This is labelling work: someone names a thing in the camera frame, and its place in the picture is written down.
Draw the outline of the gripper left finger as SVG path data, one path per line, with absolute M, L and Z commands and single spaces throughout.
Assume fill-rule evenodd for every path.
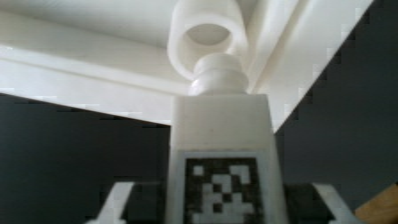
M 100 214 L 84 224 L 126 224 L 123 212 L 128 203 L 134 182 L 118 182 L 112 186 Z

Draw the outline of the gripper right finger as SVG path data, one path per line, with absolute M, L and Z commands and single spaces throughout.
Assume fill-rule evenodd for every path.
M 354 215 L 334 186 L 331 184 L 315 183 L 313 187 L 334 216 L 327 224 L 364 224 Z

